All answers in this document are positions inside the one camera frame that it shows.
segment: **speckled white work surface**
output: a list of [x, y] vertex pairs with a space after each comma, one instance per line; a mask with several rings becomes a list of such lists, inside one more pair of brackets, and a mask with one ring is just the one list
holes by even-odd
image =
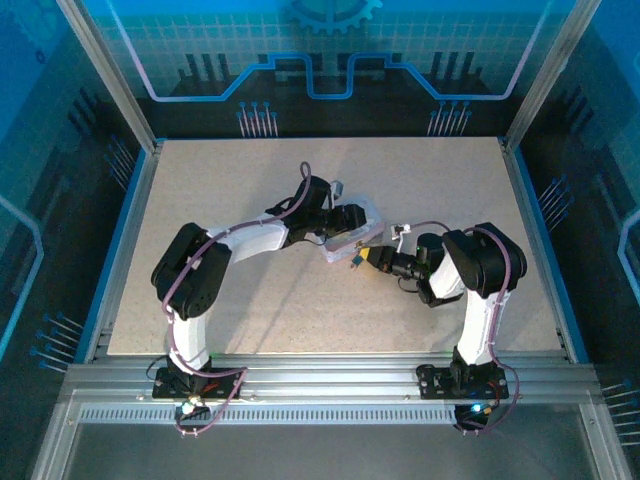
[[[150, 283], [187, 222], [208, 228], [251, 220], [295, 193], [299, 163], [369, 195], [388, 223], [486, 221], [518, 243], [529, 270], [507, 304], [498, 349], [558, 349], [549, 299], [495, 138], [331, 138], [168, 141], [153, 181], [109, 354], [161, 354], [167, 321]], [[405, 241], [414, 252], [418, 234]], [[298, 243], [229, 267], [209, 318], [212, 352], [450, 351], [466, 300], [430, 309], [368, 264], [325, 261]]]

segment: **circuit pattern graphic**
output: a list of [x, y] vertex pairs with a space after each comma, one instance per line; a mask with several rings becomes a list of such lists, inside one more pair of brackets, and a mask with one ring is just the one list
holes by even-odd
[[363, 20], [373, 18], [381, 0], [296, 0], [287, 8], [292, 20], [313, 33], [347, 33], [349, 27], [360, 28]]
[[29, 42], [41, 46], [56, 33], [58, 16], [55, 0], [3, 0], [0, 14], [9, 14]]

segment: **blue glass wall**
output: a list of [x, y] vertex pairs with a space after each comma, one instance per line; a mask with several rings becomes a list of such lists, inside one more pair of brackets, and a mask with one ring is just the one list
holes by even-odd
[[[589, 356], [605, 385], [628, 379], [629, 391], [640, 385], [638, 25], [636, 0], [602, 2], [521, 146]], [[640, 421], [622, 419], [626, 432]]]
[[53, 1], [0, 2], [0, 85], [0, 335], [17, 321], [0, 349], [0, 477], [17, 479], [37, 454], [139, 146]]
[[504, 134], [572, 0], [86, 0], [157, 136]]

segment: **white tabletop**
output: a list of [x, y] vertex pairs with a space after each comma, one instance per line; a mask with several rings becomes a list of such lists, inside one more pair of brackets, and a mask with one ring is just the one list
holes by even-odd
[[[306, 160], [371, 197], [388, 223], [492, 222], [519, 244], [529, 270], [513, 292], [499, 350], [559, 349], [552, 309], [495, 138], [330, 138], [167, 141], [140, 229], [109, 354], [161, 354], [167, 321], [150, 276], [179, 228], [250, 220], [295, 193]], [[416, 235], [403, 251], [413, 252]], [[367, 264], [328, 264], [295, 244], [232, 265], [207, 329], [212, 352], [451, 351], [466, 300], [430, 309]]]

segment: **gear logo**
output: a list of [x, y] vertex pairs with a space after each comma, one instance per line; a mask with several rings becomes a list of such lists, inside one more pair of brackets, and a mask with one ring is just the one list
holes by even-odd
[[35, 46], [49, 42], [58, 27], [58, 6], [55, 0], [3, 0], [0, 14], [9, 13], [20, 30]]
[[360, 28], [363, 19], [371, 20], [381, 0], [295, 0], [287, 12], [300, 28], [311, 27], [313, 33], [336, 31], [347, 33], [349, 27]]

